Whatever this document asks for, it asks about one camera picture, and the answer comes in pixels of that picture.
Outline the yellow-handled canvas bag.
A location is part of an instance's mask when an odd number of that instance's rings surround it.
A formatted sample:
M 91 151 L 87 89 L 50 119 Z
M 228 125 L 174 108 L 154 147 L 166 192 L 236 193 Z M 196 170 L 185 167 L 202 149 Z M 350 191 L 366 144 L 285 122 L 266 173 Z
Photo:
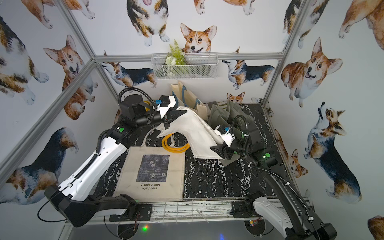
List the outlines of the yellow-handled canvas bag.
M 174 120 L 168 129 L 160 124 L 156 128 L 160 131 L 158 138 L 172 133 L 180 133 L 186 137 L 190 144 L 194 158 L 220 160 L 221 157 L 210 147 L 221 145 L 224 141 L 192 109 L 179 106 L 177 110 L 186 110 L 187 112 Z

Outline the olive green canvas bag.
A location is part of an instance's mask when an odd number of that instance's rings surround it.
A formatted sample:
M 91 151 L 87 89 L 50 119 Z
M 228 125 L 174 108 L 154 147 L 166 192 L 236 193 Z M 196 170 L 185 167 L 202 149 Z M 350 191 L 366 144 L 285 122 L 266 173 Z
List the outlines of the olive green canvas bag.
M 243 160 L 254 161 L 252 154 L 258 149 L 261 143 L 260 129 L 250 116 L 246 115 L 239 104 L 228 101 L 227 109 L 224 110 L 217 105 L 213 105 L 208 125 L 215 130 L 219 125 L 230 127 L 230 133 L 235 137 L 235 143 L 240 147 L 240 158 Z M 223 166 L 228 166 L 237 160 L 221 159 Z

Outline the white Monet canvas bag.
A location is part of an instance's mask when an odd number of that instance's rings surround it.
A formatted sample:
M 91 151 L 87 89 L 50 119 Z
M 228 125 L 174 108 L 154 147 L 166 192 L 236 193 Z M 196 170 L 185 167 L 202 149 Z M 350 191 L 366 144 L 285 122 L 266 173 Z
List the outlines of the white Monet canvas bag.
M 126 194 L 140 203 L 180 201 L 183 198 L 185 153 L 160 147 L 131 147 L 114 196 Z

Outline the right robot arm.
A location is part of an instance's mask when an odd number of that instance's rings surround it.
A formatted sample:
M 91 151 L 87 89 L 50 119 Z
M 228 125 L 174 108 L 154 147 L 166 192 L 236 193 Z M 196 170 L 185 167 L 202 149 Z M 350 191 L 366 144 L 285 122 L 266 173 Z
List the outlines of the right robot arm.
M 267 220 L 286 240 L 334 240 L 337 231 L 332 224 L 324 223 L 286 177 L 273 172 L 271 167 L 279 162 L 275 153 L 266 148 L 258 127 L 252 127 L 247 118 L 237 115 L 231 124 L 218 125 L 215 133 L 223 139 L 221 145 L 211 150 L 222 159 L 240 157 L 271 186 L 284 210 L 270 203 L 261 192 L 250 195 L 245 206 L 234 211 L 235 215 L 258 215 Z

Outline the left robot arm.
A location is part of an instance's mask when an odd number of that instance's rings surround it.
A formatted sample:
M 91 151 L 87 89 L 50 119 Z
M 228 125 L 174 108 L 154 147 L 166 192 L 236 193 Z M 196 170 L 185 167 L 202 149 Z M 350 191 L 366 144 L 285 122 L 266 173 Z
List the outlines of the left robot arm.
M 154 101 L 135 87 L 120 91 L 118 104 L 122 118 L 99 135 L 93 154 L 59 186 L 49 186 L 45 190 L 48 202 L 75 228 L 84 226 L 94 217 L 116 215 L 130 220 L 138 217 L 137 202 L 130 196 L 97 197 L 90 192 L 110 165 L 129 150 L 133 144 L 131 138 L 139 129 L 160 124 L 168 129 L 172 122 L 187 113 L 178 109 L 174 96 L 162 95 Z

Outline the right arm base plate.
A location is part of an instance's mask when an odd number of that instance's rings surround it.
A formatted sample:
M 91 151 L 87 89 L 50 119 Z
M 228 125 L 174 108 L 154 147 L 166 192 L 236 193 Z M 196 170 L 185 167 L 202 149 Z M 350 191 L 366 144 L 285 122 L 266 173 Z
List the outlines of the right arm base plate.
M 232 202 L 231 206 L 230 216 L 233 216 L 235 219 L 261 217 L 261 215 L 256 213 L 250 200 Z

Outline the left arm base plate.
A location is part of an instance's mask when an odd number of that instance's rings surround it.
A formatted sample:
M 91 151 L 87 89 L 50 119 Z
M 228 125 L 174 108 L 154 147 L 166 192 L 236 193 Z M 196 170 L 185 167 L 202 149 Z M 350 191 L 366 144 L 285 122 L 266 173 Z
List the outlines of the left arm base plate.
M 122 215 L 111 215 L 110 222 L 135 222 L 135 221 L 149 221 L 151 219 L 153 210 L 152 204 L 138 204 L 130 207 Z

